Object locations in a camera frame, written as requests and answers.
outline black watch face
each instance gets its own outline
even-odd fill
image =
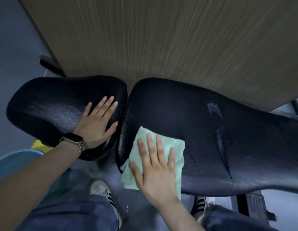
[[[81,142],[83,140],[81,136],[73,134],[71,132],[64,134],[64,137],[74,142]]]

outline smartwatch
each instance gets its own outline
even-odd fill
[[[84,150],[86,150],[88,148],[87,143],[85,142],[85,140],[81,136],[76,135],[72,132],[68,132],[68,133],[64,134],[62,136],[62,138],[60,139],[60,143],[62,141],[67,141],[69,143],[73,143],[75,145],[78,145],[79,148],[81,149],[81,152],[83,152]]]

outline microfiber cloth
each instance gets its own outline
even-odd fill
[[[126,189],[134,189],[134,190],[139,190],[139,188],[136,186],[136,181],[135,178],[132,174],[131,169],[129,168],[129,162],[134,161],[136,165],[138,166],[140,172],[142,173],[142,159],[140,158],[139,151],[138,151],[138,146],[137,146],[137,140],[140,138],[144,141],[144,144],[147,148],[147,153],[149,155],[148,151],[148,145],[147,145],[147,133],[150,133],[152,135],[152,139],[154,142],[154,145],[156,147],[156,141],[155,141],[155,136],[157,135],[156,133],[140,127],[135,140],[133,142],[133,147],[130,152],[129,158],[126,160],[123,166],[121,166],[121,170],[123,171],[122,176],[121,176],[121,181],[123,182],[124,188]],[[176,191],[178,198],[181,200],[181,173],[182,173],[182,168],[184,165],[184,157],[183,157],[183,151],[185,148],[185,142],[183,140],[178,140],[166,136],[161,136],[163,148],[164,148],[164,154],[165,154],[165,159],[166,162],[168,163],[168,156],[170,153],[170,149],[174,147],[175,154],[176,154],[176,162],[175,162],[175,175],[176,175]]]

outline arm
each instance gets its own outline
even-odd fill
[[[82,136],[88,148],[105,142],[116,131],[118,122],[105,131],[117,102],[104,97],[89,115],[91,102],[74,133]],[[51,184],[80,155],[77,145],[63,141],[57,147],[0,182],[0,230],[12,231],[27,217]]]
[[[166,164],[160,136],[156,136],[157,150],[150,134],[147,135],[147,143],[150,158],[143,141],[138,139],[137,142],[143,174],[135,163],[130,162],[129,165],[138,188],[159,210],[171,231],[205,231],[186,210],[176,194],[174,148],[170,150],[168,164]]]

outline yellow object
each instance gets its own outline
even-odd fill
[[[41,143],[40,140],[35,140],[31,146],[31,149],[40,150],[40,151],[46,153],[46,152],[49,152],[51,149],[53,149],[53,147],[48,147],[48,146],[44,145],[43,143]]]

